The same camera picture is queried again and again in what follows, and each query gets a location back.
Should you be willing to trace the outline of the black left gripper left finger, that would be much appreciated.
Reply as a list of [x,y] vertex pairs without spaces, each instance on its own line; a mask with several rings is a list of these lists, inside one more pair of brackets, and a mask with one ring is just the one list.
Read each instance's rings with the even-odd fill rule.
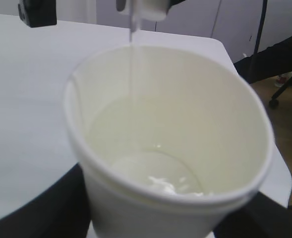
[[0,238],[85,238],[90,222],[83,173],[75,165],[34,200],[0,219]]

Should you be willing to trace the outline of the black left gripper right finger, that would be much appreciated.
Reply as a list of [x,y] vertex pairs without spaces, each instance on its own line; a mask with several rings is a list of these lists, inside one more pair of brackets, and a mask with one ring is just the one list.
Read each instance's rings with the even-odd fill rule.
[[292,210],[259,192],[213,230],[217,238],[292,238]]

